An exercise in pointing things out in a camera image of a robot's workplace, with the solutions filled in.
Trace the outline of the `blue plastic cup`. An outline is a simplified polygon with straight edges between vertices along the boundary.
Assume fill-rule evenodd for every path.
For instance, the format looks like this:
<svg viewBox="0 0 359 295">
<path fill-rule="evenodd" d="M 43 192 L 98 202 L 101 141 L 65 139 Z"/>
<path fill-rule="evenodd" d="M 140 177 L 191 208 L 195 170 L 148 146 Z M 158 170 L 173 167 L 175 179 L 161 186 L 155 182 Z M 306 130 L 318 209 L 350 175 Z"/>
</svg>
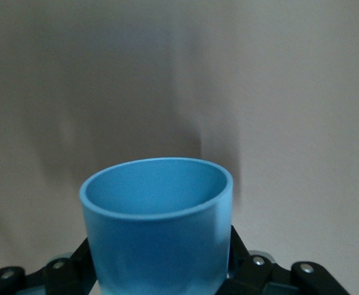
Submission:
<svg viewBox="0 0 359 295">
<path fill-rule="evenodd" d="M 79 196 L 102 295 L 215 295 L 228 275 L 234 180 L 163 157 L 89 177 Z"/>
</svg>

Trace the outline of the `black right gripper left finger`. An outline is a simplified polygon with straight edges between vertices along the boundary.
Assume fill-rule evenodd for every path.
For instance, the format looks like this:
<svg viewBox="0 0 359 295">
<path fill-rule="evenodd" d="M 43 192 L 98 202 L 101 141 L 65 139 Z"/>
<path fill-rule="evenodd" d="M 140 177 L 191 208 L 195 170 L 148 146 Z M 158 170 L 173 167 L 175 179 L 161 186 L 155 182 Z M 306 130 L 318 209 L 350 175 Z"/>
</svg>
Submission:
<svg viewBox="0 0 359 295">
<path fill-rule="evenodd" d="M 14 265 L 0 269 L 0 295 L 89 295 L 96 282 L 87 239 L 70 256 L 53 259 L 33 273 Z"/>
</svg>

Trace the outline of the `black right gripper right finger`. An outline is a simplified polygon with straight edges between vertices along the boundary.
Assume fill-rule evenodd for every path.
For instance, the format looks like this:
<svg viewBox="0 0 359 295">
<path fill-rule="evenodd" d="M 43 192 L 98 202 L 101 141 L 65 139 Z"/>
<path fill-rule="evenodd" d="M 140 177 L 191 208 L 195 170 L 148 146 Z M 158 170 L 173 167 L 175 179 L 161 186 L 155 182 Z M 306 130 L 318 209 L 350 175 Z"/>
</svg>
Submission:
<svg viewBox="0 0 359 295">
<path fill-rule="evenodd" d="M 349 292 L 320 264 L 299 261 L 287 270 L 262 252 L 249 252 L 231 227 L 228 277 L 218 295 L 349 295 Z"/>
</svg>

